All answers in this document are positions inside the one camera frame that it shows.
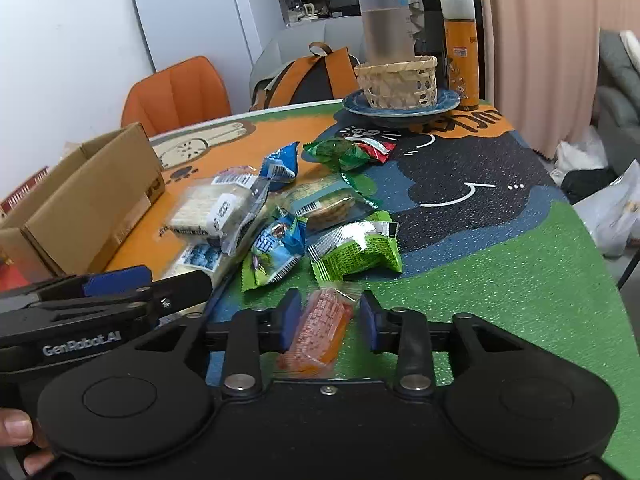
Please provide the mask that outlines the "person's left hand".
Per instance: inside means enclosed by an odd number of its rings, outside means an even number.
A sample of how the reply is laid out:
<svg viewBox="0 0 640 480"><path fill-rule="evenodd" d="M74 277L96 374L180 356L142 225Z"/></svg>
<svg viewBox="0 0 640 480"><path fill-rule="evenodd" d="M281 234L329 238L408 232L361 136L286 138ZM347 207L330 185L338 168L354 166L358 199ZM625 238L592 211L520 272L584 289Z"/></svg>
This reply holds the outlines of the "person's left hand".
<svg viewBox="0 0 640 480"><path fill-rule="evenodd" d="M54 460L46 437L39 425L32 422L29 414L21 410L14 410L14 408L2 408L0 419L0 446L2 448L18 448L29 443L33 443L38 448L37 452L26 456L23 460L26 474L33 476Z"/></svg>

